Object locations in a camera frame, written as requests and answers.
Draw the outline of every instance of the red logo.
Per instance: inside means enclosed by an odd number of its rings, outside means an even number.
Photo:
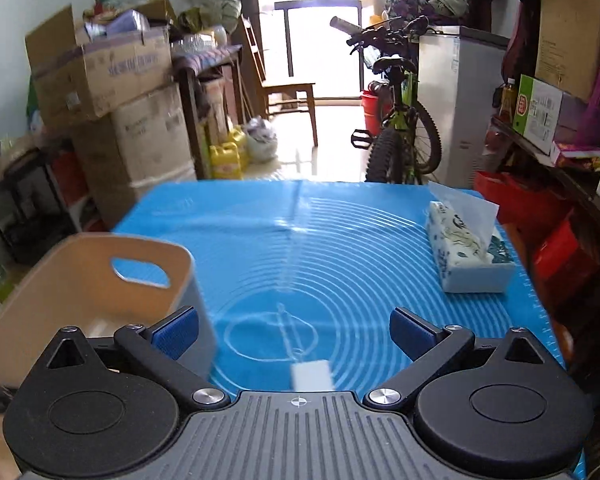
[[[526,114],[526,109],[529,106],[529,101],[526,98],[526,95],[520,95],[518,98],[518,115]]]

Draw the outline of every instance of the bicycle pedal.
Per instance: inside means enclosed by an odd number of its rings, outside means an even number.
[[[353,130],[351,134],[351,145],[360,150],[368,150],[374,143],[375,137],[369,130]]]

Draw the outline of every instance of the beige plastic bin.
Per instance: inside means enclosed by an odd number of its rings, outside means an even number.
[[[159,266],[169,286],[122,278],[114,258]],[[183,364],[207,377],[216,340],[206,317],[194,275],[192,257],[184,247],[114,234],[78,234],[50,251],[10,295],[0,312],[0,384],[19,386],[58,329],[80,327],[89,337],[111,336],[128,323],[152,325],[184,305],[198,311],[199,336]],[[0,480],[18,469],[2,437],[0,415]]]

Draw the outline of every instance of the gray ribbed plate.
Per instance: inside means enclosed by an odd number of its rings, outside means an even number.
[[[560,480],[568,480],[560,475]],[[40,477],[27,473],[23,480]],[[173,446],[120,480],[466,480],[430,457],[396,413],[350,392],[243,392],[200,412]]]

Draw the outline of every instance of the tissue pack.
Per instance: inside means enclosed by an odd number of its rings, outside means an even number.
[[[516,265],[494,227],[491,242],[481,247],[455,211],[430,202],[427,233],[445,292],[504,292]]]

